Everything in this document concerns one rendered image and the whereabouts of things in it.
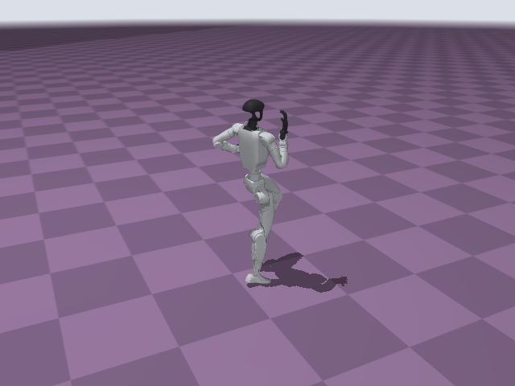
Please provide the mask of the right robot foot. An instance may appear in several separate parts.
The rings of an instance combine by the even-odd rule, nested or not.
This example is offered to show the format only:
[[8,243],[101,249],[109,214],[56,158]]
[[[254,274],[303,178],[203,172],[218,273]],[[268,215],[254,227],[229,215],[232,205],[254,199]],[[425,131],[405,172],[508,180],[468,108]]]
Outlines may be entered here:
[[[249,273],[246,278],[245,278],[245,281],[248,282],[248,283],[262,283],[262,284],[267,284],[267,283],[271,283],[271,280],[267,277],[263,277],[261,274],[259,274],[260,277],[254,277],[252,273]],[[256,276],[256,275],[255,275]]]

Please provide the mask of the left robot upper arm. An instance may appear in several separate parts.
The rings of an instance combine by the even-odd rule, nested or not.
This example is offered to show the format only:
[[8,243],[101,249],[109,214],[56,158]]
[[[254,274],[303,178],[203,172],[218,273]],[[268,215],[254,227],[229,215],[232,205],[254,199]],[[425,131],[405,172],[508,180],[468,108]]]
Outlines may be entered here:
[[223,141],[229,140],[238,136],[238,130],[243,124],[236,123],[231,128],[215,136],[212,140],[212,144],[215,148],[219,149],[223,146]]

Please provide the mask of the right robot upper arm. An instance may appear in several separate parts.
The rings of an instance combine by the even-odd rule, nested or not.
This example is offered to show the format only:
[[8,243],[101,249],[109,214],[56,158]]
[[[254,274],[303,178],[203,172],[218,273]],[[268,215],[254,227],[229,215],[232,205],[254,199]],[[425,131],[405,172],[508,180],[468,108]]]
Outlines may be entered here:
[[278,169],[285,168],[281,164],[281,155],[280,151],[278,149],[278,146],[276,144],[275,137],[272,133],[262,132],[259,134],[261,144],[267,148],[267,150],[270,153],[271,158],[274,160],[274,165]]

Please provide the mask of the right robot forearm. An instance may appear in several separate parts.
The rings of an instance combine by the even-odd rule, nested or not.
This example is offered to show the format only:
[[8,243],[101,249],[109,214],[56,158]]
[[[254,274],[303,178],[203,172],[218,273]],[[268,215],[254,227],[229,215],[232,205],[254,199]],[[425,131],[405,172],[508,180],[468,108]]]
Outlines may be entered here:
[[281,155],[281,164],[282,166],[286,167],[289,160],[289,154],[287,153],[287,134],[284,140],[280,139],[280,134],[278,135],[279,143],[278,143],[278,149],[280,151]]

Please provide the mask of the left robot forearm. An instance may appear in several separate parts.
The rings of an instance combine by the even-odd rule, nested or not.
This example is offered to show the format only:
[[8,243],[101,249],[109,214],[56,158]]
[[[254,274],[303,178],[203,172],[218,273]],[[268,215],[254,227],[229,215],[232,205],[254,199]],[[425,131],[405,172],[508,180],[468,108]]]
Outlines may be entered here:
[[226,141],[223,141],[223,146],[220,148],[221,150],[226,150],[231,153],[239,152],[239,146],[232,145],[230,143],[227,143]]

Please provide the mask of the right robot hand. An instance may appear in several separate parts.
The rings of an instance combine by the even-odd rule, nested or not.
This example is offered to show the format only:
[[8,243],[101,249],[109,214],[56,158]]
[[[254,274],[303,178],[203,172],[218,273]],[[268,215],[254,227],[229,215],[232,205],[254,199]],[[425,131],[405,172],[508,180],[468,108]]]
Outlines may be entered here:
[[280,110],[280,111],[281,111],[280,113],[282,113],[282,115],[284,116],[284,119],[281,118],[283,125],[282,125],[282,129],[280,130],[280,139],[284,140],[286,137],[286,133],[288,133],[288,131],[287,131],[288,121],[287,121],[286,113],[283,110]]

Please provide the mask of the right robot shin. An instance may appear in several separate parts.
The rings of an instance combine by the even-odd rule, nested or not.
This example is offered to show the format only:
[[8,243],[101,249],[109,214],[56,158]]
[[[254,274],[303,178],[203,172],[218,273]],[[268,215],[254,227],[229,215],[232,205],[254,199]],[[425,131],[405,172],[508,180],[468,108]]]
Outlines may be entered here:
[[[252,243],[252,260],[253,260],[253,276],[260,277],[260,269],[262,267],[262,262],[264,260],[266,254],[266,246],[267,240],[263,234],[257,234],[255,236],[255,243]],[[258,272],[259,270],[259,272]],[[256,275],[256,276],[255,276]]]

